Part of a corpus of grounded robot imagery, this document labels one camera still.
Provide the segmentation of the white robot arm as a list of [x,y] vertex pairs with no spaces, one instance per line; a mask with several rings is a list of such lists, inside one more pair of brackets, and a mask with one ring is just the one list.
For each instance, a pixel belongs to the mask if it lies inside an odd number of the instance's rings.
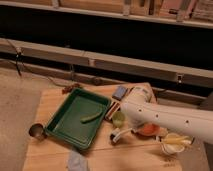
[[153,123],[213,144],[213,111],[159,105],[151,102],[152,90],[135,86],[121,103],[121,112],[137,129]]

